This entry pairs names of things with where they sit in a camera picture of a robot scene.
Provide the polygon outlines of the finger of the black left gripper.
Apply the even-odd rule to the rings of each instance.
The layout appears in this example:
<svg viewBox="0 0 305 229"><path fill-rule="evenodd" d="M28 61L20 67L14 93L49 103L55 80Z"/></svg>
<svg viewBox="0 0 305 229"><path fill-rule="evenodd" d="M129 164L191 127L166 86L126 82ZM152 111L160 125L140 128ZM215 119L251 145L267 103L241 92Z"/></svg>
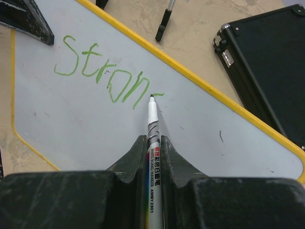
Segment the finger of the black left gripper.
<svg viewBox="0 0 305 229"><path fill-rule="evenodd" d="M0 24L31 36L46 45L54 44L54 34L33 0L2 0Z"/></svg>

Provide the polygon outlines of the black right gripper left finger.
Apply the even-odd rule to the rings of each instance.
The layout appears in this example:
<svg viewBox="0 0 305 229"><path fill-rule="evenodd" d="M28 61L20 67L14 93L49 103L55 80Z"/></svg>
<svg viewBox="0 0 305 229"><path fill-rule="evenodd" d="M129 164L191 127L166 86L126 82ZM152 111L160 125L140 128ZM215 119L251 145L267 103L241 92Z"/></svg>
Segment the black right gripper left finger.
<svg viewBox="0 0 305 229"><path fill-rule="evenodd" d="M147 140L106 170L16 173L0 184L3 229L145 228Z"/></svg>

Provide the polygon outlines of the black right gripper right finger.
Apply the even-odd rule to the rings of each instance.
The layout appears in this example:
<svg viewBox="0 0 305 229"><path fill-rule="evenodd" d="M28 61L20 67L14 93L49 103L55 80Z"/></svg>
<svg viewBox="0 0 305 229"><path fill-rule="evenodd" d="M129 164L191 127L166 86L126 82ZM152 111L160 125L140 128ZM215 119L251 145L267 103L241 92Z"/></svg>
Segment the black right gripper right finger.
<svg viewBox="0 0 305 229"><path fill-rule="evenodd" d="M302 229L305 190L293 179L209 177L161 137L167 229Z"/></svg>

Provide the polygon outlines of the white green whiteboard marker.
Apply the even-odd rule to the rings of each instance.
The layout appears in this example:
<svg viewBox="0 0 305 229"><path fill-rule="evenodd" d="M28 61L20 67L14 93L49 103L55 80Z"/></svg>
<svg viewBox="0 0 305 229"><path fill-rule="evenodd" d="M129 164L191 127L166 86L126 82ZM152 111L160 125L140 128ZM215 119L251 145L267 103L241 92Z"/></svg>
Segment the white green whiteboard marker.
<svg viewBox="0 0 305 229"><path fill-rule="evenodd" d="M148 132L147 132L147 228L163 229L163 197L160 156L160 132L157 114L157 103L153 95L148 102Z"/></svg>

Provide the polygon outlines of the yellow framed whiteboard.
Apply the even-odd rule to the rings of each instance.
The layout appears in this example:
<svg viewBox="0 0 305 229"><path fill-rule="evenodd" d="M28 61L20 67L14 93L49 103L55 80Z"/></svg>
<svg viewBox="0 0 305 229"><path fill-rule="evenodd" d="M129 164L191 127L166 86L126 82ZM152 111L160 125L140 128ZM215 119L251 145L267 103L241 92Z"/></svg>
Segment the yellow framed whiteboard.
<svg viewBox="0 0 305 229"><path fill-rule="evenodd" d="M212 177L305 180L305 154L196 74L87 0L39 0L55 38L11 33L15 134L60 170L100 170L160 132Z"/></svg>

